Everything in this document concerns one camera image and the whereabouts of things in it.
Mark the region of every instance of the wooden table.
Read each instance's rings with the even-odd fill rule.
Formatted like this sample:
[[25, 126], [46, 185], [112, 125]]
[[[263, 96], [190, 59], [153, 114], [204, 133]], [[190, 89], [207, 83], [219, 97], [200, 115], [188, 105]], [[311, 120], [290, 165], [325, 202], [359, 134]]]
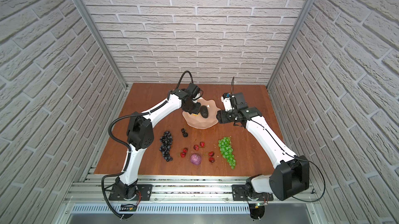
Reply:
[[[216, 106], [224, 109], [220, 97], [225, 92], [230, 92], [230, 85], [198, 85], [203, 91], [206, 100], [214, 100]], [[133, 84], [126, 102], [119, 116], [125, 116], [135, 111], [145, 111], [167, 96], [167, 91], [176, 87], [175, 84]], [[257, 107], [265, 117], [272, 130], [282, 140], [282, 134], [277, 123], [265, 86], [259, 85], [235, 85], [234, 92], [243, 92], [249, 107]], [[126, 130], [129, 119], [119, 121], [113, 130], [113, 134], [126, 142]], [[185, 128], [188, 137], [183, 137], [181, 129]], [[159, 138], [163, 132], [169, 130], [173, 136], [173, 144], [170, 154], [173, 161], [166, 162], [162, 157], [159, 147]], [[232, 137], [233, 154], [237, 160], [237, 166], [231, 169], [226, 159], [221, 157], [218, 140], [225, 137]], [[266, 152], [262, 149], [257, 140], [246, 129], [233, 126], [233, 123], [219, 124], [208, 129], [195, 129], [187, 125], [182, 116], [182, 110], [178, 109], [162, 119], [154, 127], [154, 141], [144, 153], [138, 173], [140, 175], [208, 175], [208, 176], [254, 176], [258, 174], [270, 175], [274, 171]], [[200, 148], [197, 153], [203, 154], [206, 151], [215, 152], [215, 162], [208, 161], [208, 157], [202, 156], [199, 166], [190, 162], [190, 154], [194, 152], [193, 145], [205, 142], [205, 148]], [[185, 158], [178, 154], [184, 147], [189, 149]], [[115, 174], [122, 170], [126, 157], [126, 147], [108, 139], [107, 145], [97, 164], [95, 174]]]

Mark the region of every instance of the brick wall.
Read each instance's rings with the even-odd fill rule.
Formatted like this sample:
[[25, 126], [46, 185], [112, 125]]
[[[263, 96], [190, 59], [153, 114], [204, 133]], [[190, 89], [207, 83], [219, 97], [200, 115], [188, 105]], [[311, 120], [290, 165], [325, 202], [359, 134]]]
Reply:
[[52, 221], [121, 91], [71, 0], [0, 0], [1, 223]]
[[269, 88], [284, 140], [324, 173], [330, 222], [399, 222], [398, 9], [316, 0]]
[[128, 84], [265, 84], [304, 1], [84, 0]]

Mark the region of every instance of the bunch of green grapes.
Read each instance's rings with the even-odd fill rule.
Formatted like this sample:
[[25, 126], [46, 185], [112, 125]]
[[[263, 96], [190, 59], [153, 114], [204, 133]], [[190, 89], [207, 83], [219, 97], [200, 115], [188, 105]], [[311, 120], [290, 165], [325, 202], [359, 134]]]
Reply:
[[234, 155], [232, 154], [233, 149], [230, 137], [224, 137], [222, 140], [219, 140], [219, 147], [223, 158], [226, 158], [232, 169], [234, 169], [236, 161], [234, 159]]

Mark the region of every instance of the onion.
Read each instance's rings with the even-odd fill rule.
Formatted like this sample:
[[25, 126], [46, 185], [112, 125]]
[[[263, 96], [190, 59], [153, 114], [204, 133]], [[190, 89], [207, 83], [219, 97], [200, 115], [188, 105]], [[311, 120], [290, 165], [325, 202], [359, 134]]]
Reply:
[[190, 157], [190, 162], [194, 165], [199, 165], [201, 163], [201, 160], [201, 156], [197, 153], [192, 154]]

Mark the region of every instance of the black mounting plate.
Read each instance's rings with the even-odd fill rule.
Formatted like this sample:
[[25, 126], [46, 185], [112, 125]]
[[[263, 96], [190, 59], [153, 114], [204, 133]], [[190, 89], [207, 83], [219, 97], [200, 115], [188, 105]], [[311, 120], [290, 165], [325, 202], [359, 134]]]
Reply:
[[[115, 185], [112, 186], [111, 193], [109, 194], [108, 199], [110, 201], [125, 201], [123, 196], [119, 195], [114, 189]], [[149, 201], [151, 197], [152, 185], [151, 184], [137, 184], [137, 189], [141, 193], [142, 201]], [[138, 195], [135, 195], [131, 201], [137, 201]]]
[[246, 192], [246, 187], [245, 185], [232, 185], [232, 192], [233, 192], [233, 201], [246, 201], [249, 200], [247, 198], [247, 195], [252, 194], [256, 195], [256, 198], [262, 198], [265, 197], [267, 201], [272, 201], [273, 200], [273, 194], [271, 193], [247, 193]]

